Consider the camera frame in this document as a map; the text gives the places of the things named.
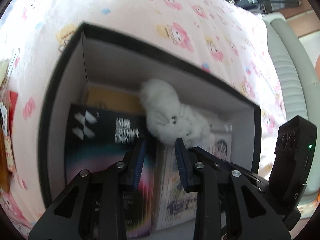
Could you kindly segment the black Smart Devil box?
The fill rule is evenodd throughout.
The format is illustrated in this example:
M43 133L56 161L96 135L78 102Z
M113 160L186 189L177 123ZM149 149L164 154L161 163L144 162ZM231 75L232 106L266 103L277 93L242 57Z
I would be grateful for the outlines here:
M81 170L100 172L121 161L148 133L145 113L71 105L65 136L65 174L70 182ZM128 239L149 236L155 181L156 143L146 152L138 188L124 196Z

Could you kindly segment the cartoon diamond painting kit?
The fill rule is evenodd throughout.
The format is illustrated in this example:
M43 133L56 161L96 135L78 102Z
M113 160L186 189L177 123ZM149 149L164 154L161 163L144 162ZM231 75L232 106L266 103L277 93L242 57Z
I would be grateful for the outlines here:
M230 160L231 124L216 119L211 119L209 124L210 145L201 148L222 160ZM196 217L197 193L194 189L198 179L193 175L195 161L188 156L189 149L185 148L182 139L177 139L173 147L162 144L159 149L155 231L183 224Z

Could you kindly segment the white fluffy plush toy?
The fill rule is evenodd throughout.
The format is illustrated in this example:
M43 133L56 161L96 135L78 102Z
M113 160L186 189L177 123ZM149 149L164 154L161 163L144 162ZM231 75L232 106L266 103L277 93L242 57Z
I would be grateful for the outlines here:
M182 139L185 148L210 145L210 124L191 106L180 102L176 90L159 79L142 84L140 103L145 110L148 131L166 146Z

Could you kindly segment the grey padded headboard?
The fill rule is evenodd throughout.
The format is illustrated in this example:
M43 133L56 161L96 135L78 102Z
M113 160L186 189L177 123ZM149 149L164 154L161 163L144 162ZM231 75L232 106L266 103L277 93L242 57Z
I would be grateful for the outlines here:
M287 120L300 115L319 127L319 79L310 57L282 14L265 15L263 21Z

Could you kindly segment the brown wooden comb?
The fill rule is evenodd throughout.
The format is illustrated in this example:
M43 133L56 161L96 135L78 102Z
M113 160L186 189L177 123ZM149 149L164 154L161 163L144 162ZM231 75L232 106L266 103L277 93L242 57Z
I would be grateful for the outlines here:
M0 130L0 184L1 189L4 192L8 193L10 191L10 174L7 167L7 157L2 129Z

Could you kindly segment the yellow glass screen protector box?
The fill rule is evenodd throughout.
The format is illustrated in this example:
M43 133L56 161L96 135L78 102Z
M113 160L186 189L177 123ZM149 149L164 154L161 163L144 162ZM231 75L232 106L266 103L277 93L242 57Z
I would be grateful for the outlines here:
M85 103L108 111L145 115L138 96L112 88L90 86L85 94Z

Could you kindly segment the black cardboard storage box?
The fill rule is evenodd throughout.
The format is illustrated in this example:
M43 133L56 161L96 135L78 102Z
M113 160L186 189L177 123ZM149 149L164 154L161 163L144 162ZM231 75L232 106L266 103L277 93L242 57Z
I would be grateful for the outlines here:
M232 131L232 162L257 172L261 149L260 107L221 78L138 38L88 23L81 24L59 55L44 89L38 132L38 168L42 199L49 206L65 188L65 135L72 104L85 105L92 87L113 92L95 107L142 115L142 85L163 80L182 103L214 125Z

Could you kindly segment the pink cartoon blanket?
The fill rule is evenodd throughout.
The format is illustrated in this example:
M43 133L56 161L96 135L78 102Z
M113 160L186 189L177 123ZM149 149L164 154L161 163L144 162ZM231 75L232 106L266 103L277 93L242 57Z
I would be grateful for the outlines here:
M261 107L259 175L268 178L286 114L267 27L225 0L12 0L1 17L1 72L17 92L11 125L15 172L1 206L27 238L44 213L36 166L40 111L53 68L81 23L144 40L215 75Z

